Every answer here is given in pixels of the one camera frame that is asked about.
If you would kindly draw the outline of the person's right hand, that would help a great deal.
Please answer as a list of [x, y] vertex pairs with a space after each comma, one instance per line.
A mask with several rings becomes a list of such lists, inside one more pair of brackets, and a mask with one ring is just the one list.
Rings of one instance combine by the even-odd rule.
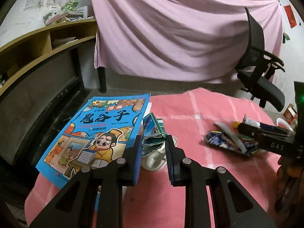
[[275, 211], [286, 214], [303, 206], [303, 166], [285, 157], [278, 164]]

